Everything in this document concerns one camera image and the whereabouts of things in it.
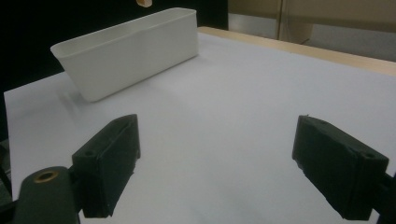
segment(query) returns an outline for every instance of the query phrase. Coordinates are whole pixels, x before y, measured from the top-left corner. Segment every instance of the white plastic bin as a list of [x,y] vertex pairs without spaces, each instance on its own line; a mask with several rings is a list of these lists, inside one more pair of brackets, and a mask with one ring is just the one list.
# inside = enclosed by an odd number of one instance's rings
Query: white plastic bin
[[196,11],[170,8],[50,48],[89,102],[198,53]]

